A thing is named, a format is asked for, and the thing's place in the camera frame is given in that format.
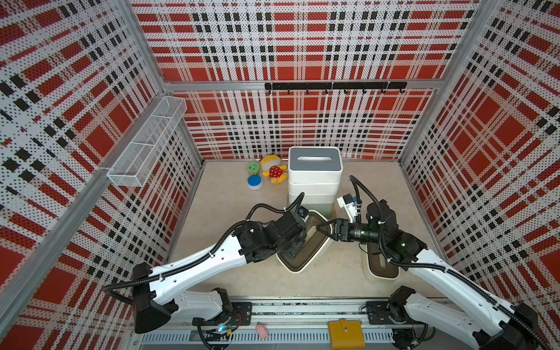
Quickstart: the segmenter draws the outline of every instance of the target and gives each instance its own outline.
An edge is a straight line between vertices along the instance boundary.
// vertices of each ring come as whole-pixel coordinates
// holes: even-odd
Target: plaid wall panel
[[[112,1],[0,4],[0,292],[152,100]]]
[[[501,0],[406,169],[452,264],[560,341],[560,2]]]
[[[478,0],[131,0],[165,80],[439,78]]]
[[[162,263],[195,172],[175,132],[144,187],[109,186],[0,349],[118,350],[132,307],[101,289],[130,281],[138,263]]]
[[[334,146],[345,158],[396,160],[431,90],[177,92],[205,159],[288,156],[291,146]]]

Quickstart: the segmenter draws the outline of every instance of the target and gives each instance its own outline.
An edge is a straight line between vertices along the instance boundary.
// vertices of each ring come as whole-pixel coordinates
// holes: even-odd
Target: wire mesh shelf
[[[109,179],[116,186],[144,186],[185,111],[184,99],[162,98],[109,171]]]

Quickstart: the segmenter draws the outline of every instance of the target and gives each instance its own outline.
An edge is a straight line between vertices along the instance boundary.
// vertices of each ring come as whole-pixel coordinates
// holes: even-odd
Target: yellow plush toy
[[[280,165],[280,161],[280,157],[275,155],[265,156],[260,161],[260,167],[263,169],[263,176],[270,176],[270,182],[273,184],[280,184],[288,178],[288,173],[284,171],[288,167],[286,165]]]

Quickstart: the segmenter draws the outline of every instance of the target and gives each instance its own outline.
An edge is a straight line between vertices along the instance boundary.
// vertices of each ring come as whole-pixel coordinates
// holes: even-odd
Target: white storage box
[[[305,193],[302,204],[323,215],[332,214],[342,176],[342,158],[336,147],[290,147],[288,202]]]
[[[288,174],[292,184],[340,184],[340,151],[336,147],[290,147]]]
[[[305,197],[303,199],[303,201],[301,202],[301,204],[328,204],[329,207],[332,206],[332,204],[337,200],[337,192],[333,193],[333,194],[307,194],[306,191],[299,191],[297,193],[292,193],[292,192],[288,192],[289,194],[289,200],[288,202],[292,203],[294,200],[296,200],[297,196],[304,192],[305,193]]]

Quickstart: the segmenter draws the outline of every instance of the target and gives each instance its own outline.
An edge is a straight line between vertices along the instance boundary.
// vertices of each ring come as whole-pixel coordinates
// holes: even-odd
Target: pink keychain
[[[269,337],[267,327],[264,324],[262,323],[257,324],[255,329],[256,332],[259,333],[261,339],[267,339]]]

